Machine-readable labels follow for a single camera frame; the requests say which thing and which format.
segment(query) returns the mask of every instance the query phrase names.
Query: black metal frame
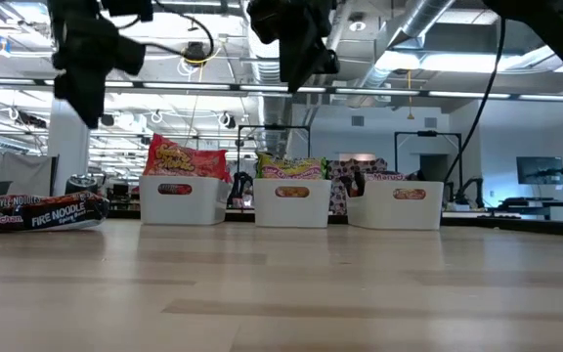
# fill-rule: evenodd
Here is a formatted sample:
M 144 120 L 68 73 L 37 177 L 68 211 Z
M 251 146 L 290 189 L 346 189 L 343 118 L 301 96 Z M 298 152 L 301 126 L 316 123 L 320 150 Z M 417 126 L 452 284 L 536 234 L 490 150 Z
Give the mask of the black metal frame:
M 418 131 L 418 132 L 395 132 L 395 171 L 399 172 L 399 135 L 416 136 L 416 137 L 431 137 L 438 136 L 454 136 L 457 138 L 457 152 L 461 153 L 461 133 L 442 133 L 436 131 Z M 463 157 L 459 159 L 459 186 L 464 185 L 464 171 L 463 171 Z
M 310 126 L 290 126 L 290 125 L 277 125 L 277 124 L 265 124 L 265 125 L 240 125 L 238 127 L 238 173 L 240 173 L 240 132 L 245 128 L 264 128 L 269 131 L 283 131 L 286 129 L 302 129 L 308 131 L 308 157 L 312 156 L 312 132 Z

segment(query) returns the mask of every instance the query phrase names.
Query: plastic bin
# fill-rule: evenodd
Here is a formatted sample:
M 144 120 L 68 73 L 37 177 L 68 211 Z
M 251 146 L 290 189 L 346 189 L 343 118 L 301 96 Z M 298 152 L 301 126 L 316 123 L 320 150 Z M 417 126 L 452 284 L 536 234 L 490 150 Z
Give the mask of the plastic bin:
M 440 228 L 442 182 L 368 181 L 362 197 L 347 198 L 349 224 L 375 230 Z
M 307 189 L 304 198 L 283 196 L 284 188 Z M 253 183 L 255 225 L 283 228 L 326 228 L 329 180 L 257 179 Z
M 167 189 L 178 185 L 190 186 L 191 192 L 166 194 Z M 216 178 L 142 176 L 141 220 L 148 225 L 218 224 L 225 221 L 230 190 L 228 184 Z

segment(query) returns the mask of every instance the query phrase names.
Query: ceiling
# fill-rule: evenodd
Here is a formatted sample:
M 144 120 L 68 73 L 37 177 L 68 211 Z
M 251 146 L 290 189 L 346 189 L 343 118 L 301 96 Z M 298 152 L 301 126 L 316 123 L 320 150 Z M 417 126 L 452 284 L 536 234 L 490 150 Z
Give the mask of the ceiling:
M 237 7 L 239 1 L 230 0 L 230 5 Z M 167 0 L 166 4 L 193 4 L 201 3 L 196 0 Z M 384 23 L 389 23 L 393 18 L 405 12 L 405 0 L 355 0 L 352 2 L 354 18 L 361 19 L 366 25 L 362 31 L 351 30 L 351 22 L 342 19 L 342 35 L 337 47 L 341 60 L 341 70 L 338 74 L 329 76 L 325 84 L 346 85 L 349 87 L 357 84 L 368 70 L 379 59 L 381 53 L 375 51 L 375 40 L 384 29 Z M 194 71 L 188 68 L 180 58 L 163 53 L 157 49 L 149 49 L 143 70 L 137 77 L 130 77 L 125 73 L 113 71 L 110 80 L 140 80 L 140 81 L 202 81 L 224 83 L 257 83 L 254 75 L 253 48 L 248 40 L 248 23 L 241 16 L 195 14 L 203 22 L 215 38 L 218 52 L 202 70 Z M 438 24 L 432 28 L 426 37 L 425 48 L 413 52 L 414 55 L 424 58 L 432 53 L 462 52 L 464 45 L 468 45 L 476 53 L 485 53 L 486 47 L 492 48 L 496 39 L 496 15 L 483 6 L 481 0 L 458 0 L 443 15 Z M 123 25 L 132 18 L 112 19 L 115 24 Z M 39 0 L 22 0 L 19 2 L 0 2 L 0 50 L 1 38 L 9 43 L 9 53 L 0 56 L 0 77 L 25 77 L 53 79 L 56 71 L 51 65 L 53 53 L 52 40 L 49 38 L 49 16 L 47 7 Z M 139 23 L 131 28 L 121 31 L 123 35 L 141 42 L 155 42 L 172 48 L 182 48 L 189 41 L 204 40 L 202 30 L 189 30 L 192 24 L 172 14 L 158 13 L 154 15 L 151 23 Z M 512 30 L 508 47 L 513 55 L 525 55 L 541 45 L 540 39 L 523 28 Z M 479 42 L 487 42 L 481 48 Z M 559 93 L 563 91 L 563 73 L 554 70 L 563 66 L 552 55 L 534 66 L 514 71 L 512 74 L 501 74 L 495 84 L 497 92 L 514 93 Z M 487 73 L 452 72 L 438 70 L 414 69 L 411 77 L 406 74 L 392 73 L 386 81 L 392 88 L 422 88 L 443 91 L 480 92 L 487 83 Z M 238 124 L 260 124 L 266 120 L 262 116 L 261 102 L 274 99 L 275 96 L 262 97 L 261 94 L 245 94 L 240 96 L 196 96 L 193 92 L 189 95 L 157 95 L 157 94 L 106 94 L 106 112 L 117 116 L 143 116 L 147 123 L 143 128 L 146 132 L 162 134 L 188 134 L 222 136 L 236 136 L 237 130 L 228 130 L 218 123 L 218 116 L 224 112 L 233 115 Z M 11 108 L 31 113 L 49 123 L 49 114 L 52 105 L 52 94 L 39 91 L 14 91 L 0 89 L 0 131 L 36 130 L 33 127 L 19 125 Z M 306 104 L 305 97 L 293 100 L 296 104 Z M 315 120 L 314 128 L 326 130 L 328 122 L 322 117 L 325 115 L 340 115 L 348 118 L 349 109 L 339 107 L 330 102 L 329 97 L 321 100 L 324 111 Z M 389 106 L 393 115 L 405 115 L 401 107 L 409 104 L 407 97 L 393 97 L 390 103 L 383 104 L 376 100 L 368 100 L 365 106 Z M 441 108 L 443 112 L 457 108 L 461 101 L 451 99 L 416 98 L 413 105 L 417 108 Z M 102 131 L 128 132 L 128 126 L 118 124 L 114 127 L 102 127 Z M 372 133 L 385 132 L 399 128 L 388 124 L 388 120 L 380 120 L 371 129 Z M 46 149 L 46 137 L 8 136 L 0 137 L 0 141 L 26 146 L 30 150 Z M 144 146 L 136 140 L 126 141 L 122 138 L 94 139 L 92 144 L 103 146 L 107 150 L 118 148 L 143 149 Z M 232 143 L 222 142 L 219 146 L 231 147 Z M 247 146 L 252 150 L 256 145 Z M 109 152 L 115 159 L 122 155 L 118 152 Z

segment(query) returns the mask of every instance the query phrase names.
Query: exposed ductwork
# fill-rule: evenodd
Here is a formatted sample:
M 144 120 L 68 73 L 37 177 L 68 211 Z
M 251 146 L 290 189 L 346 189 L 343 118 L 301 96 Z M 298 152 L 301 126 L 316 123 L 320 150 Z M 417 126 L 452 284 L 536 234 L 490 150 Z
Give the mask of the exposed ductwork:
M 382 33 L 379 34 L 381 38 L 378 37 L 377 40 L 384 40 L 383 34 L 385 34 L 386 45 L 376 47 L 381 47 L 384 51 L 375 53 L 379 59 L 358 82 L 357 86 L 365 88 L 381 87 L 392 71 L 378 67 L 377 63 L 388 61 L 386 57 L 390 54 L 388 50 L 411 39 L 423 37 L 454 2 L 455 0 L 409 0 L 406 4 L 406 11 L 400 17 L 382 27 Z M 359 108 L 364 104 L 366 98 L 362 96 L 350 98 L 347 105 L 352 108 Z

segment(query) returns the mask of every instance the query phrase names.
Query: box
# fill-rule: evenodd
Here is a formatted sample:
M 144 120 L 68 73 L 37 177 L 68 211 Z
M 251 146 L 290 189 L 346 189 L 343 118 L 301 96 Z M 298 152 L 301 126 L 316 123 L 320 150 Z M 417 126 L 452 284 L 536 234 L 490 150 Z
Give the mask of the box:
M 307 190 L 304 198 L 283 196 L 287 188 Z M 326 228 L 329 180 L 256 179 L 253 185 L 255 225 L 262 227 Z
M 367 181 L 362 197 L 347 198 L 349 224 L 375 230 L 438 230 L 442 182 Z
M 177 187 L 188 189 L 175 195 Z M 148 225 L 214 225 L 225 221 L 230 186 L 216 178 L 142 176 L 141 220 Z

